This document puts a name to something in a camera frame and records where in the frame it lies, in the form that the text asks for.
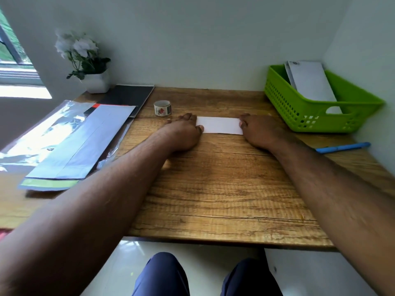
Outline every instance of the wood grain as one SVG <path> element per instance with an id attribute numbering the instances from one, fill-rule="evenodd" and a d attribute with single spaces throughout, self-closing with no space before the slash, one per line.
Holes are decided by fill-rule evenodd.
<path id="1" fill-rule="evenodd" d="M 101 95 L 83 94 L 94 102 Z M 117 156 L 128 152 L 166 120 L 153 103 L 169 100 L 173 114 L 237 117 L 271 114 L 282 122 L 262 92 L 155 88 L 123 139 Z M 297 134 L 318 148 L 353 143 L 344 134 Z M 394 178 L 364 149 L 329 158 L 395 195 Z M 0 174 L 0 227 L 15 228 L 48 200 L 26 198 L 15 189 L 23 175 Z M 323 247 L 333 244 L 297 194 L 278 161 L 244 137 L 203 134 L 194 149 L 174 154 L 148 192 L 128 234 L 153 239 L 263 243 L 275 247 Z"/>

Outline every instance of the white flower pot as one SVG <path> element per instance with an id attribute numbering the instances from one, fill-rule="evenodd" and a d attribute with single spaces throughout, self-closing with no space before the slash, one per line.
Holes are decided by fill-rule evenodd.
<path id="1" fill-rule="evenodd" d="M 90 94 L 104 94 L 110 89 L 110 74 L 108 70 L 102 74 L 86 74 L 81 83 Z"/>

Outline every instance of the forearm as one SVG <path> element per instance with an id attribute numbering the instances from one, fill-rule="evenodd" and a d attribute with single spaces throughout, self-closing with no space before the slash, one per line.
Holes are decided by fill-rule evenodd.
<path id="1" fill-rule="evenodd" d="M 297 139 L 269 150 L 337 248 L 371 284 L 394 293 L 394 199 Z"/>
<path id="2" fill-rule="evenodd" d="M 20 294 L 81 293 L 126 234 L 171 154 L 163 138 L 153 134 L 9 234 L 0 244 L 0 283 Z"/>

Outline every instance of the hand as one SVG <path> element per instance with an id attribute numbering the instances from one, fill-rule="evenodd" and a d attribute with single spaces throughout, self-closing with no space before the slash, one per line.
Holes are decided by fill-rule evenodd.
<path id="1" fill-rule="evenodd" d="M 171 151 L 186 151 L 198 143 L 203 130 L 202 125 L 196 126 L 196 115 L 187 113 L 175 120 L 168 119 L 157 133 L 166 139 Z"/>
<path id="2" fill-rule="evenodd" d="M 281 141 L 296 139 L 294 135 L 280 127 L 279 123 L 269 115 L 240 115 L 240 128 L 245 139 L 257 148 L 271 152 L 279 147 Z"/>

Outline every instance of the green plastic basket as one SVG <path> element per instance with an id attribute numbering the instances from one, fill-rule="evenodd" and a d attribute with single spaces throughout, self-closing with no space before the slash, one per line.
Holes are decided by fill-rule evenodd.
<path id="1" fill-rule="evenodd" d="M 352 133 L 376 112 L 384 101 L 345 79 L 325 71 L 337 102 L 304 98 L 290 84 L 284 65 L 271 65 L 265 94 L 286 124 L 295 132 Z M 339 106 L 343 114 L 327 114 Z"/>

